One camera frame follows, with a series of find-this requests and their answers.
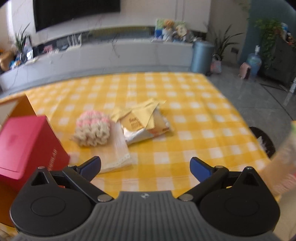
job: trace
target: dark cabinet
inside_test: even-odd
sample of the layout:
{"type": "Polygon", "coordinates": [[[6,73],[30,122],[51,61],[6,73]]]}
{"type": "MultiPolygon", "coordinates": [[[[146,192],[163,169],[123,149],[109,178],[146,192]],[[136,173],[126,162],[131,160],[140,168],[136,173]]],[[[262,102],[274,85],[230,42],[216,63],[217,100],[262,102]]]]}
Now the dark cabinet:
{"type": "Polygon", "coordinates": [[[262,73],[267,77],[279,80],[284,86],[289,87],[296,77],[296,51],[278,37],[271,54],[273,60],[265,63],[269,68],[262,68],[262,73]]]}

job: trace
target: wall outlet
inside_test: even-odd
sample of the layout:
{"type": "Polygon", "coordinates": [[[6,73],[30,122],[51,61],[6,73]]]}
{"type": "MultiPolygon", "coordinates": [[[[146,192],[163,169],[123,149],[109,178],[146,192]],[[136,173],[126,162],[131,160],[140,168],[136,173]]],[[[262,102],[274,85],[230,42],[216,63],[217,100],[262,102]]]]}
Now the wall outlet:
{"type": "Polygon", "coordinates": [[[237,48],[231,48],[231,53],[238,54],[239,50],[237,48]]]}

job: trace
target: table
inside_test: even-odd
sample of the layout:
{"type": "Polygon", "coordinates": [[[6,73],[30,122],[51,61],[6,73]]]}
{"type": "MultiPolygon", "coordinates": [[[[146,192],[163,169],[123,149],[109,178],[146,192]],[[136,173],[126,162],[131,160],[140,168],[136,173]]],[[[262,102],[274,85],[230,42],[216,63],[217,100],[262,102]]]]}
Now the table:
{"type": "Polygon", "coordinates": [[[94,185],[116,198],[119,191],[172,190],[175,197],[198,181],[189,170],[191,157],[231,171],[260,170],[269,159],[244,120],[204,75],[193,73],[125,73],[67,80],[25,91],[35,112],[47,115],[65,150],[78,154],[70,163],[92,157],[70,137],[86,110],[110,113],[157,98],[173,132],[129,146],[133,164],[99,174],[94,185]]]}

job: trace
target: blue cylindrical trash can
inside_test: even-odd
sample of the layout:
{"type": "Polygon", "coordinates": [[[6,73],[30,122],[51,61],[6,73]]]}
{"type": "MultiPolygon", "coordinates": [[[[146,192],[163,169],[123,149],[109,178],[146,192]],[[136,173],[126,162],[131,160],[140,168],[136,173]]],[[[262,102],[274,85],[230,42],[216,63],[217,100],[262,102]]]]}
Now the blue cylindrical trash can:
{"type": "Polygon", "coordinates": [[[190,70],[206,74],[211,69],[214,45],[207,41],[196,41],[193,45],[193,57],[190,70]]]}

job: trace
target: red box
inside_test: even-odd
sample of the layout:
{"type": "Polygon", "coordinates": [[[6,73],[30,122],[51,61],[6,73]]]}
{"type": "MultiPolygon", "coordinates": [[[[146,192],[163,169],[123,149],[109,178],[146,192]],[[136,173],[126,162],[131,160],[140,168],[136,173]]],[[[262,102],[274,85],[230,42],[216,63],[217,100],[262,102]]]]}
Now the red box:
{"type": "Polygon", "coordinates": [[[61,170],[69,155],[46,116],[9,118],[0,132],[0,182],[19,191],[39,166],[61,170]]]}

